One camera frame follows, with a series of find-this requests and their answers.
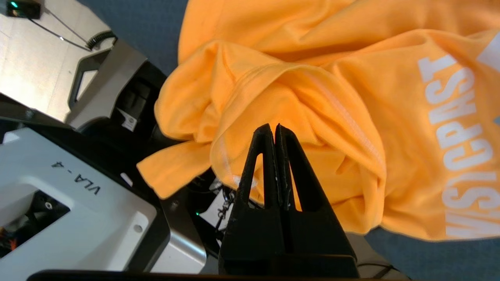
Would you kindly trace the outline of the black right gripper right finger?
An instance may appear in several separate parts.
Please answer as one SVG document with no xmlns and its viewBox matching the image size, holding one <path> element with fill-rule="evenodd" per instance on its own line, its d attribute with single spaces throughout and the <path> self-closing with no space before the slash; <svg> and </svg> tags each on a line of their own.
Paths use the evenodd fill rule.
<svg viewBox="0 0 500 281">
<path fill-rule="evenodd" d="M 281 124 L 275 133 L 286 251 L 290 254 L 355 258 L 355 252 L 297 136 Z"/>
</svg>

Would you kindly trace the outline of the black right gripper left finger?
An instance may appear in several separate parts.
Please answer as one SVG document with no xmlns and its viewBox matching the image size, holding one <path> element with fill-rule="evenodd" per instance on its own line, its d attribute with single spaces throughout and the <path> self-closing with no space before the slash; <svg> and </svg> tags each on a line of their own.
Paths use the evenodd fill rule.
<svg viewBox="0 0 500 281">
<path fill-rule="evenodd" d="M 288 210 L 291 186 L 286 182 L 286 167 L 278 157 L 282 125 L 275 132 L 270 125 L 259 127 L 252 136 L 241 174 L 234 206 L 220 247 L 221 261 L 256 261 L 285 251 L 282 212 Z M 264 208 L 249 207 L 250 192 L 257 165 L 262 156 L 264 169 Z"/>
</svg>

